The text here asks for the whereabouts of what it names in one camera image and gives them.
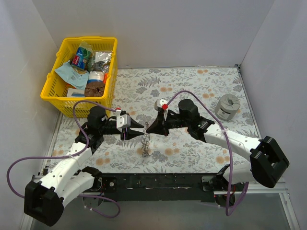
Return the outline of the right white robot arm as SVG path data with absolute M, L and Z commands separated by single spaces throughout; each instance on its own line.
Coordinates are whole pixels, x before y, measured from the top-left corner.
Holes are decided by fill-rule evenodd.
M 222 130 L 216 122 L 200 116 L 198 107 L 190 99 L 178 103 L 179 113 L 169 110 L 164 99 L 157 100 L 154 108 L 157 117 L 147 128 L 147 133 L 168 136 L 170 129 L 186 127 L 192 138 L 225 149 L 230 147 L 232 152 L 248 161 L 224 166 L 209 180 L 210 187 L 217 186 L 226 191 L 238 183 L 258 182 L 273 188 L 290 165 L 274 138 L 251 138 Z

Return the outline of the metal disc keyring holder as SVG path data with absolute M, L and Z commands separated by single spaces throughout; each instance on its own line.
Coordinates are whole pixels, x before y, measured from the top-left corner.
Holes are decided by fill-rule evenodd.
M 144 126 L 144 135 L 143 135 L 143 138 L 141 140 L 141 144 L 142 144 L 142 156 L 143 157 L 147 157 L 149 156 L 149 145 L 150 145 L 150 134 L 147 133 L 147 128 L 149 127 L 149 123 L 148 122 L 145 122 L 145 126 Z

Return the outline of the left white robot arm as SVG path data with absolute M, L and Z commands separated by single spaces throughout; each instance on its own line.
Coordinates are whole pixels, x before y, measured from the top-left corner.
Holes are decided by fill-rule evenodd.
M 115 116 L 107 117 L 104 108 L 92 107 L 67 157 L 38 182 L 31 181 L 26 186 L 25 214 L 53 226 L 60 219 L 65 206 L 79 194 L 85 191 L 114 192 L 115 178 L 103 178 L 102 173 L 93 167 L 80 167 L 100 147 L 104 135 L 119 135 L 121 140 L 130 140 L 143 135 L 138 131 L 143 127 L 121 110 L 117 110 Z

